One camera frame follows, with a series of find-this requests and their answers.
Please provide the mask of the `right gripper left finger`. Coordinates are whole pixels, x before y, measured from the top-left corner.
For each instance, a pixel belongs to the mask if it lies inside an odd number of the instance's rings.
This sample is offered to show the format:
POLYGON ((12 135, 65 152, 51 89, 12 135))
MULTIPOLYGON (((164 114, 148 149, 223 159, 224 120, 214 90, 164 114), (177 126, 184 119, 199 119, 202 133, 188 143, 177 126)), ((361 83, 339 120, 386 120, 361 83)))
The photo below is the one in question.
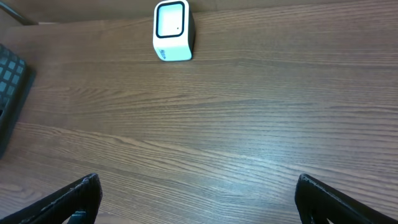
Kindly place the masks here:
POLYGON ((95 222, 102 199, 98 174, 88 174, 18 212, 1 223, 95 222))

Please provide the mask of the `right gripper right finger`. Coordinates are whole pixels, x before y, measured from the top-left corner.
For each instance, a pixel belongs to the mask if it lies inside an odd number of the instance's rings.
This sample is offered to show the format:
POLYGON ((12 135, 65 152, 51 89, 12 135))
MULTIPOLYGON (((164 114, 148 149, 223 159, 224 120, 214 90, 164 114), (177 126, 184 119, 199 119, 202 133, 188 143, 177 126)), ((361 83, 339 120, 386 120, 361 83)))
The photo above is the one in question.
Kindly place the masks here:
POLYGON ((397 220, 308 174, 300 174, 298 178, 295 204, 304 224, 397 224, 397 220))

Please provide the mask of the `white barcode scanner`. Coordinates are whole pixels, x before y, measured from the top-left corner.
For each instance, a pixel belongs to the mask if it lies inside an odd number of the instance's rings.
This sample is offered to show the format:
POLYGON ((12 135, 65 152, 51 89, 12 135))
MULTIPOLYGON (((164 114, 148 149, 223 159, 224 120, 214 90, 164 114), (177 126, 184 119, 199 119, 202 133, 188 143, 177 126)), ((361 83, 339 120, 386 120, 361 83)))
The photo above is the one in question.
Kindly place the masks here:
POLYGON ((159 2, 154 9, 153 47, 162 61, 193 58, 195 21, 186 0, 159 2))

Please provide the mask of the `grey plastic mesh basket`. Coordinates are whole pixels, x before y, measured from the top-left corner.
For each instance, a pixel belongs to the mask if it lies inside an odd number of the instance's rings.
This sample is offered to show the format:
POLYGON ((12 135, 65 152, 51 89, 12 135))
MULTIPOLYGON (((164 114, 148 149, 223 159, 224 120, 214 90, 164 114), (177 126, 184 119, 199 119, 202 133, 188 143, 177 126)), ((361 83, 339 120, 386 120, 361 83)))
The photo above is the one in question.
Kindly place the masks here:
POLYGON ((1 155, 6 151, 34 78, 35 70, 1 44, 1 155))

